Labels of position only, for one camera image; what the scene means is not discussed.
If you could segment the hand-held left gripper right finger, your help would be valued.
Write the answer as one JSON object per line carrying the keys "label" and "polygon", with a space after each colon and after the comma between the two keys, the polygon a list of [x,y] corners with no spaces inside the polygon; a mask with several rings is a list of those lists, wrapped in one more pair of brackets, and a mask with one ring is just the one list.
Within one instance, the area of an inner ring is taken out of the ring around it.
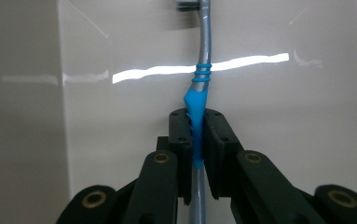
{"label": "hand-held left gripper right finger", "polygon": [[205,111],[202,147],[212,196],[216,200],[230,197],[235,176],[234,165],[243,147],[221,112],[212,109]]}

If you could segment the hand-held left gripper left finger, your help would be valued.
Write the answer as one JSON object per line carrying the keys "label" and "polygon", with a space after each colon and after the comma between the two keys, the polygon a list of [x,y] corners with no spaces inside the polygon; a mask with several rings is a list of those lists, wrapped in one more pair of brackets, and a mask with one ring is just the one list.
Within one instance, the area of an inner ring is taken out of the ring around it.
{"label": "hand-held left gripper left finger", "polygon": [[190,120],[186,109],[176,109],[169,115],[169,135],[159,136],[157,150],[168,150],[174,153],[178,160],[178,196],[184,199],[185,205],[192,200],[192,163],[193,144],[190,130]]}

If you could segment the beige basin with grey rim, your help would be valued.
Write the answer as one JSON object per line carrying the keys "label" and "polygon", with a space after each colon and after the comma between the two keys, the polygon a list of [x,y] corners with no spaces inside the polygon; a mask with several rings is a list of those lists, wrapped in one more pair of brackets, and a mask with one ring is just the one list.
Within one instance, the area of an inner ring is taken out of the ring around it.
{"label": "beige basin with grey rim", "polygon": [[[357,0],[211,0],[208,106],[296,187],[357,191]],[[0,224],[55,224],[118,189],[199,57],[174,0],[0,0]]]}

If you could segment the blue and grey toothbrush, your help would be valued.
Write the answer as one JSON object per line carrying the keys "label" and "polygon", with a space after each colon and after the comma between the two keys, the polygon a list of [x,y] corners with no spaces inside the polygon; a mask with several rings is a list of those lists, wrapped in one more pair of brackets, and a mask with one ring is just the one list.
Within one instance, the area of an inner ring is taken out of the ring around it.
{"label": "blue and grey toothbrush", "polygon": [[193,144],[192,201],[189,205],[188,223],[206,224],[202,140],[203,117],[212,73],[211,0],[176,0],[176,2],[179,11],[197,11],[199,15],[199,59],[191,86],[184,97]]}

